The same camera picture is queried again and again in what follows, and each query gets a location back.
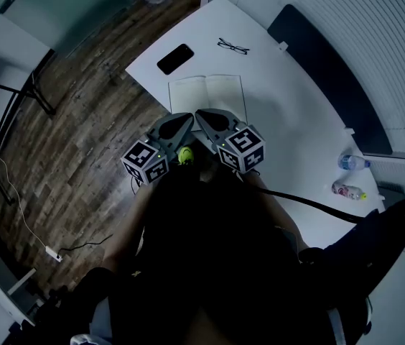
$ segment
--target wooden floor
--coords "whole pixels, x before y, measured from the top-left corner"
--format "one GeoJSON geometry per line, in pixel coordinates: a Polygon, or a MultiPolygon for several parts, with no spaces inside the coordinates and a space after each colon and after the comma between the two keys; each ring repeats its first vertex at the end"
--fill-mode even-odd
{"type": "MultiPolygon", "coordinates": [[[[42,72],[40,87],[57,113],[50,118],[25,100],[1,157],[28,225],[46,245],[58,250],[99,242],[128,211],[134,195],[119,158],[167,111],[124,69],[199,5],[138,1],[42,72]]],[[[3,165],[0,176],[6,180],[3,165]]],[[[1,195],[0,237],[19,263],[37,269],[33,278],[46,293],[73,288],[103,256],[102,245],[91,245],[57,263],[25,228],[18,204],[6,205],[1,195]]]]}

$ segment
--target power strip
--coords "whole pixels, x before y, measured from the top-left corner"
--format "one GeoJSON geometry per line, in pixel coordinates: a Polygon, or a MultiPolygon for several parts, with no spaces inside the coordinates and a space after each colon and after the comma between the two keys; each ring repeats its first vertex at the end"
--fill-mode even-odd
{"type": "Polygon", "coordinates": [[[57,252],[55,252],[54,250],[52,250],[48,246],[46,246],[45,249],[46,249],[46,253],[48,253],[56,261],[58,261],[58,262],[62,261],[62,257],[60,255],[58,255],[57,252]]]}

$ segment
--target white table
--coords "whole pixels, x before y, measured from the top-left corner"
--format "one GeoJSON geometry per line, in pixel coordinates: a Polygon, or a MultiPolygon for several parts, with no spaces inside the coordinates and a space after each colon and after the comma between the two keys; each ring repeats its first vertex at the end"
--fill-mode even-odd
{"type": "MultiPolygon", "coordinates": [[[[240,75],[249,124],[266,140],[266,159],[257,169],[272,190],[312,199],[365,216],[383,211],[370,170],[337,167],[343,152],[361,155],[330,102],[305,71],[279,49],[267,31],[228,0],[214,0],[180,22],[142,53],[126,71],[170,110],[168,82],[194,75],[240,75]],[[218,38],[250,49],[247,55],[217,46],[218,38]],[[195,56],[170,75],[157,62],[185,43],[195,56]],[[362,188],[366,201],[331,191],[332,183],[362,188]]],[[[281,199],[304,240],[314,247],[337,241],[353,225],[300,203],[281,199]]]]}

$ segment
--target smartphone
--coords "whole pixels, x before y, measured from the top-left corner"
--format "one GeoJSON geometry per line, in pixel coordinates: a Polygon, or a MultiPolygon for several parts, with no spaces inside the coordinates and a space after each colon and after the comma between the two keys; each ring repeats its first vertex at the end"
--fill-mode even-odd
{"type": "Polygon", "coordinates": [[[158,68],[161,69],[165,75],[169,75],[194,54],[195,53],[186,44],[181,44],[157,63],[158,68]]]}

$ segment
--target notebook page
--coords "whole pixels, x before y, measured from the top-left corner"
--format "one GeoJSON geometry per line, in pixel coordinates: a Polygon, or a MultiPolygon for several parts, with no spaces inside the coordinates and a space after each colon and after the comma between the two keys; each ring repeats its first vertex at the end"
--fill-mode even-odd
{"type": "Polygon", "coordinates": [[[212,109],[231,111],[239,120],[247,122],[241,77],[239,75],[211,75],[205,79],[209,104],[212,109]]]}
{"type": "MultiPolygon", "coordinates": [[[[191,77],[169,82],[169,97],[173,114],[190,112],[194,115],[196,110],[210,107],[205,77],[191,77]]],[[[196,120],[192,130],[200,130],[196,120]]]]}

